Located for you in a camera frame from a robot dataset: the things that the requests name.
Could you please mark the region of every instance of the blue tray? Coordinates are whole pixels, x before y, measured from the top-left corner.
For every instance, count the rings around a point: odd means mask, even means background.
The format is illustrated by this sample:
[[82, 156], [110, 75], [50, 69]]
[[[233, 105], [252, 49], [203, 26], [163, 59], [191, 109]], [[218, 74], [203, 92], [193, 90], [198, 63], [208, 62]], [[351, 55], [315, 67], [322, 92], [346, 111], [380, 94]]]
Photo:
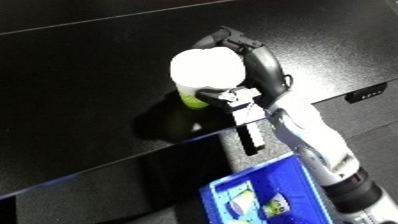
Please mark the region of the blue tray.
[[[239, 216], [231, 210], [229, 202], [245, 190], [251, 190], [256, 197], [250, 210]], [[290, 153], [213, 181], [200, 191], [212, 224], [228, 224], [233, 220], [250, 224], [332, 223], [307, 170]], [[261, 206], [277, 193], [288, 201], [290, 211], [267, 219]]]

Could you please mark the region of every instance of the robotic hand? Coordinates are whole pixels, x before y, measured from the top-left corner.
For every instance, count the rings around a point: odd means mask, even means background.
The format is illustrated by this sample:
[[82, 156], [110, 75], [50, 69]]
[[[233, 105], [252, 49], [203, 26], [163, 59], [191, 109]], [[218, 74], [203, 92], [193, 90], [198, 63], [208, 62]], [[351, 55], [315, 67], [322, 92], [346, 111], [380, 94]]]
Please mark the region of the robotic hand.
[[398, 223], [397, 205], [369, 178], [341, 135], [323, 122], [317, 109], [289, 88], [286, 80], [292, 78], [283, 73], [264, 44], [222, 27], [193, 48], [216, 46], [228, 47], [243, 57], [248, 80], [255, 88], [238, 87], [222, 93], [203, 90], [197, 93], [199, 99], [235, 112], [251, 102], [261, 107], [277, 138], [300, 158], [345, 223]]

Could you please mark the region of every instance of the green liquid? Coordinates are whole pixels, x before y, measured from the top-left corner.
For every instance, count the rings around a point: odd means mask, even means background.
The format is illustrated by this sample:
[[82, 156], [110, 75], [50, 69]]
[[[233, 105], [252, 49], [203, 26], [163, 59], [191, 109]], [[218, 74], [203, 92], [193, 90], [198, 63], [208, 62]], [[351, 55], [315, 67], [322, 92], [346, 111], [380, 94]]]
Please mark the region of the green liquid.
[[198, 100], [196, 97], [187, 95], [185, 93], [180, 92], [180, 96], [181, 96], [182, 102], [185, 105], [187, 105], [187, 107], [189, 107], [190, 109], [193, 109], [193, 110], [203, 109], [209, 105], [203, 101]]

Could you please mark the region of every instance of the plastic cup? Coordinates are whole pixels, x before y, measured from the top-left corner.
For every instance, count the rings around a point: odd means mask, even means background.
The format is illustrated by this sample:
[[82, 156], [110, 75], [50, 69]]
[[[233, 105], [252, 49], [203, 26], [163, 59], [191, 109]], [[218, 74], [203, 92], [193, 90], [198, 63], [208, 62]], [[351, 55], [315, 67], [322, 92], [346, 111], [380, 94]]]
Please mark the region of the plastic cup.
[[278, 193], [262, 209], [267, 218], [272, 218], [290, 211], [290, 206], [283, 195]]
[[245, 67], [229, 48], [192, 49], [171, 60], [170, 76], [182, 102], [191, 109], [202, 109], [208, 104], [195, 97], [198, 90], [234, 88], [245, 79]]
[[231, 209], [238, 215], [245, 215], [252, 207], [255, 195], [251, 190], [245, 190], [229, 202]]

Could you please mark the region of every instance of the black table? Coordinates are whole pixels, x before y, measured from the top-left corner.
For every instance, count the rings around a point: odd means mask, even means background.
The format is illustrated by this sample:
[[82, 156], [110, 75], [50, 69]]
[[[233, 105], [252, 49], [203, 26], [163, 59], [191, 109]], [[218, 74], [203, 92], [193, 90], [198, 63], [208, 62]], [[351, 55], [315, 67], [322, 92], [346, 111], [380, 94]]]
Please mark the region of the black table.
[[182, 106], [168, 74], [175, 54], [219, 25], [265, 42], [319, 102], [398, 77], [397, 21], [377, 0], [250, 0], [4, 28], [0, 195], [233, 126], [217, 109]]

